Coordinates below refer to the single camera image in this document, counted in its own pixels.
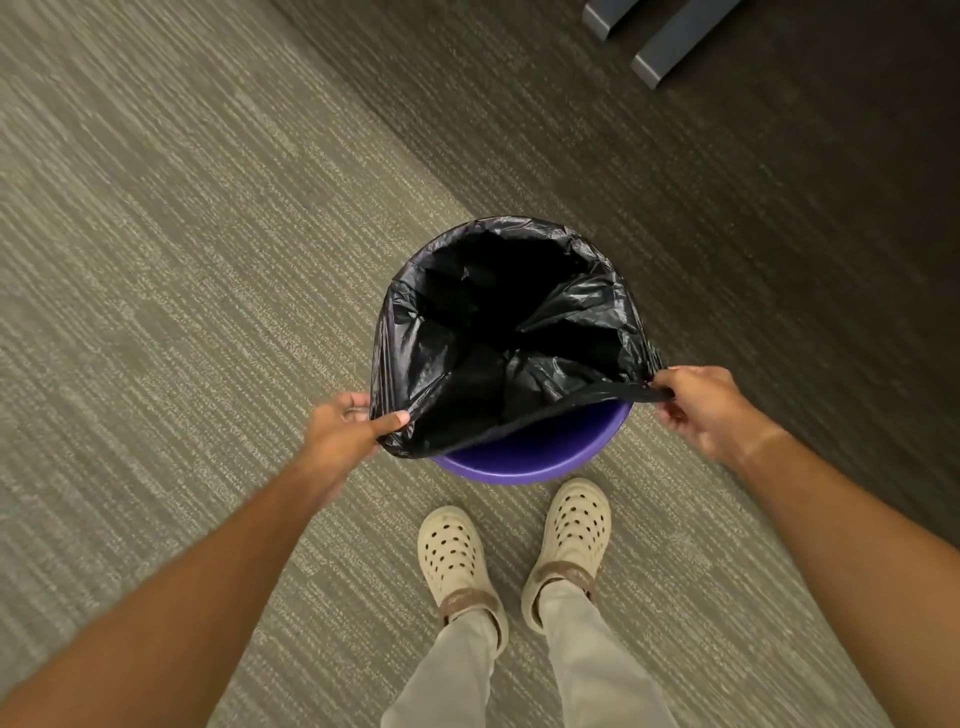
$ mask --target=plastic liner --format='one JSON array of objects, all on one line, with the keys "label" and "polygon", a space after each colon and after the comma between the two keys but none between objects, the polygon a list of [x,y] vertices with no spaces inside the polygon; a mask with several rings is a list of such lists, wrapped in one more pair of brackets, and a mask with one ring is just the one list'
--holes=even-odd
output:
[{"label": "plastic liner", "polygon": [[427,243],[394,276],[376,326],[371,417],[397,457],[499,439],[601,400],[668,399],[630,291],[563,225],[489,217]]}]

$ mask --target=metal leg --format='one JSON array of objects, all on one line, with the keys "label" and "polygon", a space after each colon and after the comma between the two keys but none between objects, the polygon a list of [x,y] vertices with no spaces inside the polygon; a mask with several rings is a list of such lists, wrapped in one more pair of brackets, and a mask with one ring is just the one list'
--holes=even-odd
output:
[{"label": "metal leg", "polygon": [[740,0],[689,0],[647,41],[634,57],[631,67],[651,88],[656,88],[670,69],[713,30]]},{"label": "metal leg", "polygon": [[584,23],[601,40],[640,0],[590,0],[584,6]]}]

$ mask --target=wrist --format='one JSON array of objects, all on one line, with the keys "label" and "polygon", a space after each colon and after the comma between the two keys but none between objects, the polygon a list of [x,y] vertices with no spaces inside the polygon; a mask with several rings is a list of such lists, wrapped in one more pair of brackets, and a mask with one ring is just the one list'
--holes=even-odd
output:
[{"label": "wrist", "polygon": [[744,400],[743,409],[725,428],[723,438],[726,465],[742,474],[743,469],[767,443],[788,435],[787,431]]},{"label": "wrist", "polygon": [[287,463],[279,478],[288,489],[301,495],[316,513],[329,503],[327,494],[333,489],[326,471],[315,453],[303,449]]}]

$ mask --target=khaki pants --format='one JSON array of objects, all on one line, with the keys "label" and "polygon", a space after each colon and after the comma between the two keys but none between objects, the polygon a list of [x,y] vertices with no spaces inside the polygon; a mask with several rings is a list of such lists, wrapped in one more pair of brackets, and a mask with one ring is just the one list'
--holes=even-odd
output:
[{"label": "khaki pants", "polygon": [[[660,686],[580,589],[568,581],[545,586],[540,618],[566,728],[676,728]],[[452,621],[381,728],[483,728],[495,648],[496,629],[484,612]]]}]

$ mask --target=hand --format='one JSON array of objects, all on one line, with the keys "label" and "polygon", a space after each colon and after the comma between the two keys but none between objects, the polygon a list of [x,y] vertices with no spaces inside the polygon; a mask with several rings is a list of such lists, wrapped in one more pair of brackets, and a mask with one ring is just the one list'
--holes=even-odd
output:
[{"label": "hand", "polygon": [[349,472],[377,451],[376,438],[410,422],[410,415],[403,411],[371,421],[368,407],[370,395],[344,392],[318,406],[310,416],[297,462],[317,489],[318,509],[339,496]]},{"label": "hand", "polygon": [[657,372],[654,386],[669,387],[677,396],[657,405],[660,422],[729,468],[742,464],[771,434],[782,432],[740,394],[723,367],[670,367]]}]

